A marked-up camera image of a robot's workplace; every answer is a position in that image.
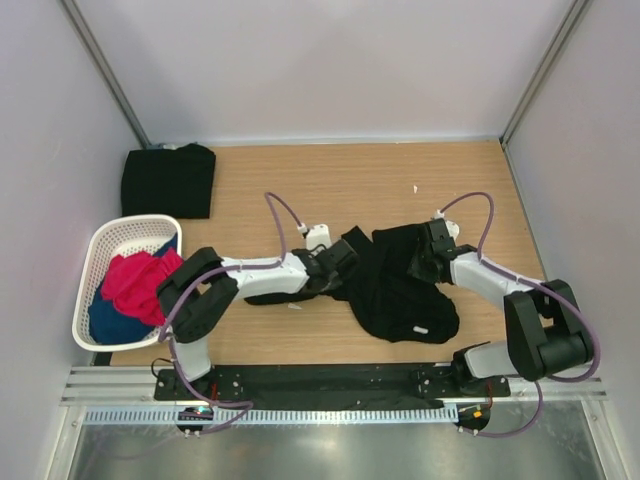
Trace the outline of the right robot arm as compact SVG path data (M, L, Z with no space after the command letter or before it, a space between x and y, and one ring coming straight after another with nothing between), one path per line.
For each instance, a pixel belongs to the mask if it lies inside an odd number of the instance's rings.
M592 376L599 348L569 284L540 282L506 269L475 247L458 245L458 232L458 225L444 218L419 224L407 273L482 296L503 313L506 339L455 352L453 388L471 396L493 377L577 383Z

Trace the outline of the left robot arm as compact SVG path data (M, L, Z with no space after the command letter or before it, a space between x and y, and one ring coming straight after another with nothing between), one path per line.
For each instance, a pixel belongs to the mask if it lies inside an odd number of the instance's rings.
M344 240L329 247L295 249L281 258L237 260L211 247L198 250L156 289L165 316L159 339L171 338L180 366L177 387L188 398L204 398L212 387L208 335L229 306L300 302L339 288L352 275L358 254Z

